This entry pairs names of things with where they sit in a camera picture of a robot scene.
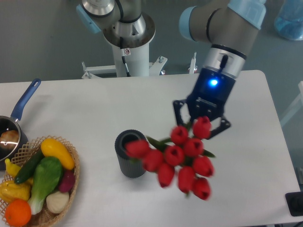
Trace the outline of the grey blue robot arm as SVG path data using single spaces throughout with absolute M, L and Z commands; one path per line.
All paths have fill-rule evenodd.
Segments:
M 112 46 L 118 77 L 149 76 L 149 44 L 155 35 L 152 18 L 143 13 L 139 0 L 83 0 L 76 7 L 85 27 L 102 32 Z M 208 135 L 212 138 L 230 127 L 224 106 L 251 51 L 266 13 L 263 0 L 214 0 L 203 7 L 184 10 L 179 19 L 181 35 L 211 48 L 191 94 L 173 102 L 177 125 L 187 105 L 190 122 L 207 116 L 220 119 Z

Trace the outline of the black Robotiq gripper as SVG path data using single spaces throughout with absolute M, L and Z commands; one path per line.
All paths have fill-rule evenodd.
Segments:
M 225 117 L 224 106 L 235 82 L 236 80 L 229 76 L 203 68 L 187 100 L 172 102 L 177 126 L 191 127 L 191 120 L 207 116 L 210 121 L 207 140 L 230 128 L 231 123 Z M 181 108 L 184 104 L 187 104 L 191 116 L 186 123 L 181 116 Z M 213 128 L 211 121 L 217 118 L 220 119 L 219 125 Z

